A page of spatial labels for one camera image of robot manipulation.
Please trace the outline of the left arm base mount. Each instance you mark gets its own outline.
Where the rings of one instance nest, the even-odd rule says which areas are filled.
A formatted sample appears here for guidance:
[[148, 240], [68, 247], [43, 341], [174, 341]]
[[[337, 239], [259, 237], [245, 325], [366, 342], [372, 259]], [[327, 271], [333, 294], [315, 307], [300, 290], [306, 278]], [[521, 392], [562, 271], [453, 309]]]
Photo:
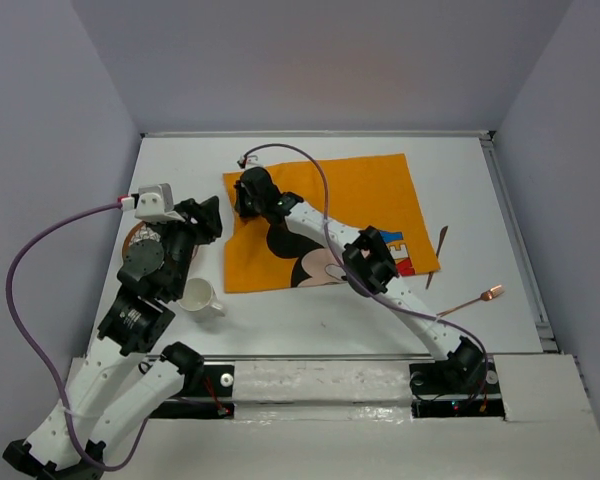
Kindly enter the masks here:
[[151, 419], [222, 420], [234, 416], [235, 365], [206, 363], [199, 381], [186, 380], [182, 390], [165, 400]]

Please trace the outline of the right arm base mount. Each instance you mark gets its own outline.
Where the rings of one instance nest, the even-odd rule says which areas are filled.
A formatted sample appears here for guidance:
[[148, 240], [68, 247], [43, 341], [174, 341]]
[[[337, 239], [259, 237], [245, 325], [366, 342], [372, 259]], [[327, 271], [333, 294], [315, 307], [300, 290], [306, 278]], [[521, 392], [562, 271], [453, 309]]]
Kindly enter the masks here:
[[490, 360], [488, 372], [481, 367], [468, 385], [453, 389], [434, 376], [435, 363], [415, 363], [409, 366], [411, 413], [414, 419], [487, 418], [504, 419], [499, 376]]

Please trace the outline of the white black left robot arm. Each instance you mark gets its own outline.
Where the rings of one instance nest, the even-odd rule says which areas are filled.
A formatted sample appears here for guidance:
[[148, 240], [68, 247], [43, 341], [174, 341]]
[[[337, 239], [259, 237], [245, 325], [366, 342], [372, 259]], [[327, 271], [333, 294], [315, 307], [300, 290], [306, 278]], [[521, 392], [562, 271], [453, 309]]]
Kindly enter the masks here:
[[54, 409], [3, 453], [35, 479], [98, 479], [114, 471], [107, 461], [119, 444], [142, 432], [164, 400], [189, 395], [201, 383], [203, 357], [175, 342], [130, 390], [119, 391], [174, 319], [168, 305], [183, 296], [194, 251], [221, 236], [219, 199], [173, 203], [167, 194], [144, 192], [113, 206], [133, 210], [156, 235], [127, 248], [117, 294], [73, 379], [64, 383], [51, 372], [60, 395]]

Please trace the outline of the floral brown rimmed plate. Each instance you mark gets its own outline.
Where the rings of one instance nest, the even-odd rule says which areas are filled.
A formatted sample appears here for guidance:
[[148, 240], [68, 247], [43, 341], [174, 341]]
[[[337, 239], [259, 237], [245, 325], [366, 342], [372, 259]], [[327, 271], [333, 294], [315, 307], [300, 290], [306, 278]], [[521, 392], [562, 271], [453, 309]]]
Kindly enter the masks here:
[[161, 267], [164, 264], [163, 233], [174, 233], [179, 222], [136, 224], [127, 234], [122, 247], [122, 262], [125, 268]]

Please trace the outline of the copper fork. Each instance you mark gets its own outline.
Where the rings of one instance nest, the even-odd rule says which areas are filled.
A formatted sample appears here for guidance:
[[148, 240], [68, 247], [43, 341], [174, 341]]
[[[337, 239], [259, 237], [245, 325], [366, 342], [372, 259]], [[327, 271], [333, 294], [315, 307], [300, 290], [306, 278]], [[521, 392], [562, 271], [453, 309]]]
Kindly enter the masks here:
[[456, 311], [459, 311], [461, 309], [464, 309], [466, 307], [469, 307], [469, 306], [479, 303], [479, 302], [490, 302], [490, 301], [498, 298], [499, 296], [501, 296], [504, 292], [505, 292], [505, 289], [502, 285], [493, 286], [490, 289], [483, 291], [477, 298], [471, 299], [469, 301], [466, 301], [464, 303], [461, 303], [459, 305], [451, 307], [447, 310], [439, 312], [438, 316], [445, 317], [447, 315], [450, 315], [451, 313], [454, 313]]

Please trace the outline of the white ceramic mug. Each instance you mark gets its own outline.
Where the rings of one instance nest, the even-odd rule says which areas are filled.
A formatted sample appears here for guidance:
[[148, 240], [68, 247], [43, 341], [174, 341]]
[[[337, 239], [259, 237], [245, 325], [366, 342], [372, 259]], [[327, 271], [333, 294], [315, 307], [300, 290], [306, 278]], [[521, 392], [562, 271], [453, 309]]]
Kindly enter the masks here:
[[226, 307], [217, 298], [212, 284], [202, 278], [187, 280], [178, 305], [197, 320], [224, 317]]

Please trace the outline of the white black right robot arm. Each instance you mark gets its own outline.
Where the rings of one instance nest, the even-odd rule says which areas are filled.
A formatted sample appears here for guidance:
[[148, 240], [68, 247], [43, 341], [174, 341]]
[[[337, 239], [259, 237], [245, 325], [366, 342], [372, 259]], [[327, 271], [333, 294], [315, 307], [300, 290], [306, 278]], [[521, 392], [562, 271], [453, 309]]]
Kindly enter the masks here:
[[263, 167], [245, 170], [234, 191], [240, 219], [266, 222], [267, 252], [292, 261], [292, 286], [348, 283], [387, 308], [426, 347], [433, 360], [414, 366], [412, 379], [440, 396], [484, 393], [488, 356], [483, 343], [435, 314], [410, 290], [378, 229], [333, 220], [301, 196], [280, 191]]

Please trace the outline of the orange Mickey placemat cloth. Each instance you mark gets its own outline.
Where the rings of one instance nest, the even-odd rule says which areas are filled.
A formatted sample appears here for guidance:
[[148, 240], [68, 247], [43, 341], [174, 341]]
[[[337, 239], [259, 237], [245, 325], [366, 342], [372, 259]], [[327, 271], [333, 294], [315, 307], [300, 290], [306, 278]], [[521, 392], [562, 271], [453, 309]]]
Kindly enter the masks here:
[[[281, 163], [268, 167], [274, 183], [349, 226], [381, 232], [402, 277], [440, 264], [426, 230], [403, 154]], [[262, 217], [234, 219], [224, 250], [224, 289], [249, 293], [342, 283], [345, 273], [318, 242], [272, 228]]]

